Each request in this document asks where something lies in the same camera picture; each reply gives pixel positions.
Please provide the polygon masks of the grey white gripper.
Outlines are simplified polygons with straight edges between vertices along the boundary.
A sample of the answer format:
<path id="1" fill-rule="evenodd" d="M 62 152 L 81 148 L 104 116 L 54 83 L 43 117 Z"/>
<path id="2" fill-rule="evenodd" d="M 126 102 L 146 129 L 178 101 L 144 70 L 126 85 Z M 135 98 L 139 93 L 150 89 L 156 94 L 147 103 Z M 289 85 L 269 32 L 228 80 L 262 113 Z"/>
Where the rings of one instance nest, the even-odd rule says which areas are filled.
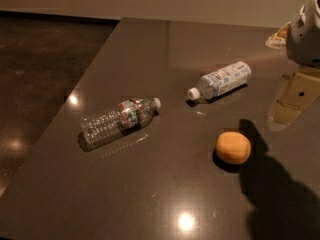
<path id="1" fill-rule="evenodd" d="M 287 56 L 299 65 L 292 75 L 284 74 L 268 111 L 270 126 L 289 126 L 320 96 L 320 0 L 307 0 L 275 33 L 265 46 L 287 48 Z"/>

